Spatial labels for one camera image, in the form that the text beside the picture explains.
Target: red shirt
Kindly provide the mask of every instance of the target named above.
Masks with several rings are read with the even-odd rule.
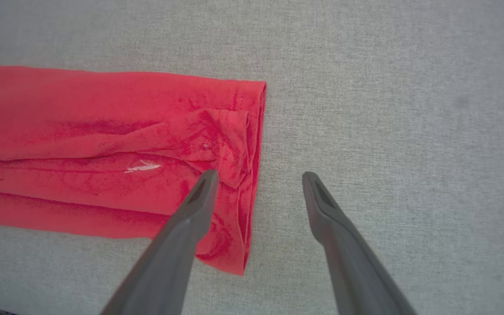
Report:
[[[242,275],[265,102],[265,82],[0,66],[0,224],[152,238],[216,169],[196,256]]]

